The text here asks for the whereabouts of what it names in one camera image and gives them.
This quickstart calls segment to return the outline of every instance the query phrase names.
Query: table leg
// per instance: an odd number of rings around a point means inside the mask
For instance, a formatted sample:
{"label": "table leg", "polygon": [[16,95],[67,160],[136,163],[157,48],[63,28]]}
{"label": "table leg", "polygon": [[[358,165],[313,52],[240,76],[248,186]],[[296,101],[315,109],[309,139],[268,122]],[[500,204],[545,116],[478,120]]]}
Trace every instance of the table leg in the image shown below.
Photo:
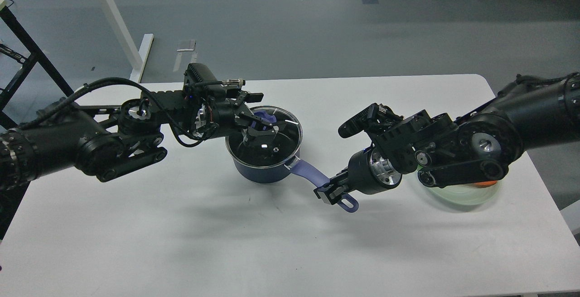
{"label": "table leg", "polygon": [[139,47],[139,56],[141,57],[141,60],[143,60],[143,66],[141,68],[133,68],[129,80],[141,83],[141,77],[143,77],[143,70],[145,70],[145,63],[149,57],[152,43],[153,33],[145,33],[145,35],[143,35],[143,41],[141,41],[141,47]]}
{"label": "table leg", "polygon": [[127,25],[125,25],[125,22],[121,17],[121,13],[115,4],[115,1],[100,0],[100,3],[105,16],[107,17],[107,20],[116,35],[116,38],[118,39],[121,47],[123,48],[123,51],[131,63],[131,66],[133,66],[133,69],[140,70],[143,68],[143,59],[141,59],[141,56],[137,51],[137,47],[131,38],[129,30],[127,29]]}

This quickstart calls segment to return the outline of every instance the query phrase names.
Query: screw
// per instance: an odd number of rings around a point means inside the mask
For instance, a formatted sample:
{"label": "screw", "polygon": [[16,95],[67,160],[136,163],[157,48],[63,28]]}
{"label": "screw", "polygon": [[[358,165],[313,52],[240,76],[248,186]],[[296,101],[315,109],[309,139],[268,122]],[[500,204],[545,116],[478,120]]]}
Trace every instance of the screw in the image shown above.
{"label": "screw", "polygon": [[155,162],[163,160],[167,155],[167,151],[161,151],[155,156]]}
{"label": "screw", "polygon": [[116,171],[114,169],[108,169],[106,173],[103,174],[103,180],[108,181],[114,179],[116,176]]}
{"label": "screw", "polygon": [[415,159],[419,163],[419,165],[426,166],[429,163],[429,157],[425,152],[419,152],[415,155]]}

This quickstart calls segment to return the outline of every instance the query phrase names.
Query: robotic arm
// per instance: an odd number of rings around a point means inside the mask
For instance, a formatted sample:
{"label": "robotic arm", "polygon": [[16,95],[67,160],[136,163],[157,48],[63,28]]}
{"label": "robotic arm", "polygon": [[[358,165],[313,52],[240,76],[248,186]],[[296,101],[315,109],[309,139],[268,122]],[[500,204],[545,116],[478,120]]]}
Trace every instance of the robotic arm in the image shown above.
{"label": "robotic arm", "polygon": [[[0,134],[0,241],[29,182],[73,166],[107,182],[158,163],[167,155],[160,147],[162,124],[169,124],[186,147],[240,132],[244,144],[261,146],[283,130],[284,122],[267,121],[246,106],[260,102],[263,93],[243,91],[243,80],[217,81],[197,63],[189,64],[184,75],[179,91],[151,92],[122,78],[98,80],[38,111],[37,119]],[[74,102],[110,85],[135,86],[142,94],[122,105]],[[108,118],[97,122],[96,115]],[[180,136],[195,143],[186,144]]]}
{"label": "robotic arm", "polygon": [[384,192],[414,171],[427,187],[500,180],[524,151],[580,140],[580,74],[551,80],[518,75],[497,98],[455,121],[425,110],[404,118],[373,103],[338,129],[342,138],[362,131],[371,146],[314,190],[327,204],[354,212],[358,203],[349,192]]}

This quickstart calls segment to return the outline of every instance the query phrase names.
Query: pot handle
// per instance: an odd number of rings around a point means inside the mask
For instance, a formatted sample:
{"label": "pot handle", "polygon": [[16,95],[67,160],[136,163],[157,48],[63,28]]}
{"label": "pot handle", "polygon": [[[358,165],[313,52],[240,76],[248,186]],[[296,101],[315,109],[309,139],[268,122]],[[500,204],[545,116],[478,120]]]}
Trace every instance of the pot handle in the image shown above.
{"label": "pot handle", "polygon": [[313,165],[307,163],[306,161],[300,159],[297,156],[294,156],[294,158],[290,160],[290,163],[287,163],[284,166],[286,166],[286,168],[294,175],[306,178],[310,183],[313,183],[316,187],[321,187],[322,185],[330,181],[330,179],[326,177],[325,174],[321,173]]}
{"label": "pot handle", "polygon": [[[326,177],[325,174],[321,173],[316,167],[307,163],[306,161],[294,156],[289,163],[284,165],[291,173],[298,175],[299,177],[306,178],[310,183],[313,183],[316,187],[322,187],[327,184],[330,179]],[[352,206],[347,206],[343,200],[347,200]],[[346,212],[356,212],[358,210],[358,201],[355,200],[350,194],[343,194],[342,199],[338,201],[338,204]]]}

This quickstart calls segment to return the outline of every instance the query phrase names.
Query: white table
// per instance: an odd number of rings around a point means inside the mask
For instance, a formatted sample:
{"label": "white table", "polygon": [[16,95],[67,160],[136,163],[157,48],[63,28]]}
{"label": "white table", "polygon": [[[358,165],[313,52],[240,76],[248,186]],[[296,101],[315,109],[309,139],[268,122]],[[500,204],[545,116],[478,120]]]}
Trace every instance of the white table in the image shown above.
{"label": "white table", "polygon": [[99,3],[101,4],[101,9],[105,14],[105,17],[107,18],[107,21],[109,22],[109,25],[111,26],[116,39],[119,41],[119,44],[125,52],[127,59],[133,67],[129,79],[131,79],[131,81],[140,82],[141,77],[143,76],[143,71],[145,70],[145,63],[149,57],[151,44],[153,44],[153,34],[145,33],[145,35],[143,35],[141,45],[139,46],[139,50],[137,50],[137,46],[131,38],[131,34],[127,29],[127,25],[125,25],[125,21],[123,21],[115,1],[99,0]]}
{"label": "white table", "polygon": [[[154,91],[181,84],[150,84]],[[370,103],[462,115],[493,95],[477,75],[250,81],[302,122],[301,157],[332,176],[368,146],[338,126]],[[85,96],[121,103],[134,88]],[[580,291],[580,248],[530,158],[499,193],[450,206],[406,175],[354,193],[348,214],[290,175],[255,184],[223,139],[193,149],[165,129],[164,161],[99,183],[76,169],[33,182],[0,245],[0,296],[480,296]]]}

